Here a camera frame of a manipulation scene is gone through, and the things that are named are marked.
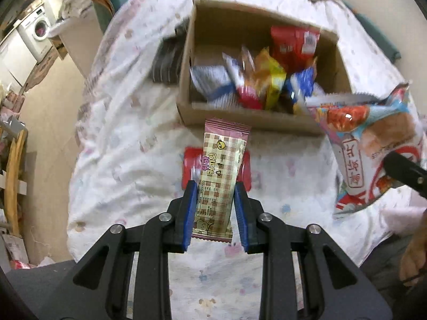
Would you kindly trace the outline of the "right hand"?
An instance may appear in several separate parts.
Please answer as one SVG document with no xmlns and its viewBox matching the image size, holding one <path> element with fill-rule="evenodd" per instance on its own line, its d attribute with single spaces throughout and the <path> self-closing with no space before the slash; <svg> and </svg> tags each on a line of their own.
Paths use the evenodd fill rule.
<svg viewBox="0 0 427 320">
<path fill-rule="evenodd" d="M 420 277 L 421 269 L 426 265 L 426 212 L 400 261 L 400 281 L 405 286 L 414 286 Z"/>
</svg>

